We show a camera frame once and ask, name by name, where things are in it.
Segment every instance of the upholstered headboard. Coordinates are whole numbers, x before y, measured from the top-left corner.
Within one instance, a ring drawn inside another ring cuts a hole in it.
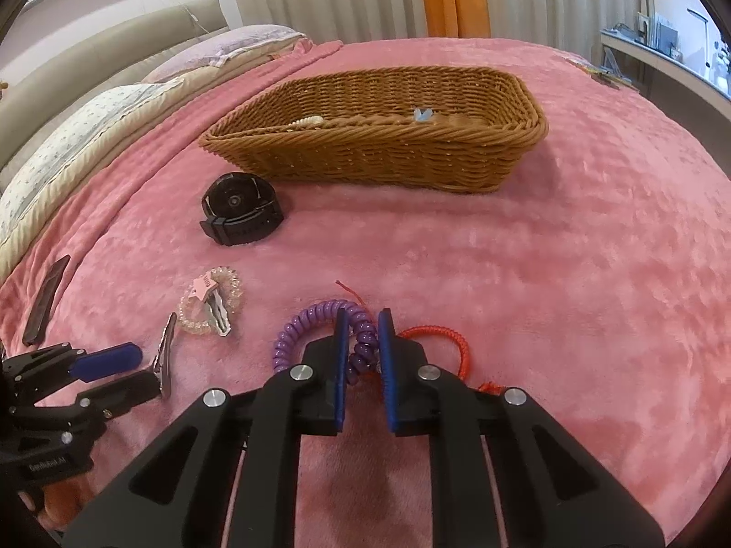
[[[138,16],[67,49],[5,93],[0,168],[32,139],[41,144],[52,120],[106,88],[138,82],[178,51],[227,28],[218,0],[199,0]]]

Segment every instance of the beige headboard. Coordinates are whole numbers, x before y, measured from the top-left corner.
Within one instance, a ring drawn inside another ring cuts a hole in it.
[[[46,62],[11,87],[0,101],[0,168],[40,128],[112,76],[225,28],[218,0],[199,0],[112,26]]]

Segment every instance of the watch face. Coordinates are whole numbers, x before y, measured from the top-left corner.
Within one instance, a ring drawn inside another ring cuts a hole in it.
[[[208,192],[208,206],[215,216],[237,218],[262,203],[262,195],[253,177],[223,177]]]

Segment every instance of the blue gripper pad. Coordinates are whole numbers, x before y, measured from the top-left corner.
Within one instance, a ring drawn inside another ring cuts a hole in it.
[[[343,431],[345,423],[345,369],[348,366],[348,350],[350,338],[348,336],[348,314],[345,309],[338,311],[338,318],[335,322],[335,343],[338,345],[338,375],[335,378],[335,424],[338,432]]]
[[[69,375],[84,383],[91,383],[104,377],[134,370],[141,362],[140,347],[127,342],[79,358],[69,369]]]
[[[386,419],[388,430],[396,432],[397,425],[397,381],[393,369],[393,355],[391,353],[391,342],[396,335],[393,329],[393,319],[390,309],[383,309],[378,314],[378,343],[380,347],[381,360],[381,387],[383,388],[383,403],[386,407]]]

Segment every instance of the robotic arm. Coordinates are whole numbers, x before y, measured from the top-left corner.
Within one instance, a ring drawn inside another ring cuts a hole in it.
[[[524,390],[471,390],[397,337],[389,310],[379,342],[391,432],[430,440],[434,547],[498,548],[501,519],[511,547],[664,546],[652,517]],[[218,546],[235,492],[229,548],[292,547],[300,439],[342,430],[347,353],[341,311],[334,336],[261,389],[206,391],[85,507],[61,546]],[[89,437],[98,430],[90,424]],[[5,486],[6,461],[0,470]]]

